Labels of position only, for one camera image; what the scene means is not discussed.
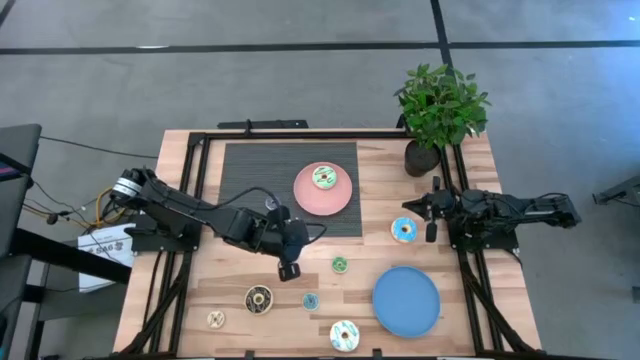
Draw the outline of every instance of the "wooden table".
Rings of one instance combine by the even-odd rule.
[[[156,172],[176,188],[180,182],[188,134],[189,131],[183,130],[165,132],[160,151]],[[221,239],[214,238],[210,229],[205,229],[200,249],[193,257],[179,356],[244,356],[245,350],[255,350],[256,356],[340,355],[331,347],[329,329],[334,322],[342,319],[352,320],[361,331],[358,349],[348,355],[370,356],[373,348],[381,348],[386,356],[474,354],[458,260],[448,245],[446,226],[440,224],[437,241],[433,244],[416,241],[403,245],[390,234],[391,223],[400,216],[416,220],[419,234],[425,233],[426,224],[413,213],[402,209],[400,204],[430,191],[432,177],[442,175],[439,168],[421,178],[408,176],[403,168],[406,139],[214,140],[203,193],[206,201],[217,201],[226,144],[247,141],[356,141],[363,236],[348,241],[344,241],[344,238],[323,238],[305,247],[299,260],[302,276],[282,283],[275,271],[277,259],[226,245]],[[486,135],[467,138],[462,150],[470,187],[499,192],[500,182]],[[458,184],[451,150],[448,158],[454,184]],[[198,153],[194,159],[189,188],[191,193]],[[338,255],[350,261],[346,274],[338,275],[331,269],[331,259]],[[485,256],[496,305],[526,342],[539,347],[519,264],[504,251],[485,251]],[[124,348],[141,328],[155,257],[155,253],[142,254],[134,262],[115,351]],[[425,271],[440,291],[440,319],[422,338],[408,340],[391,335],[378,323],[373,313],[373,285],[385,270],[396,265],[411,265]],[[155,284],[154,294],[157,294],[160,281],[156,280]],[[250,314],[243,305],[247,289],[256,284],[269,286],[276,299],[271,311],[263,316]],[[302,295],[310,291],[317,293],[320,298],[320,308],[316,312],[307,312],[302,308]],[[219,330],[211,330],[207,325],[207,315],[214,309],[224,311],[227,318]],[[486,315],[479,303],[478,310],[485,348],[490,349]],[[168,328],[172,317],[173,309],[169,309],[161,350],[168,347]]]

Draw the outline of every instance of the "blue dish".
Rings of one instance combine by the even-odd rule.
[[[387,270],[376,282],[373,310],[392,334],[416,338],[425,335],[438,321],[440,294],[424,272],[398,266]]]

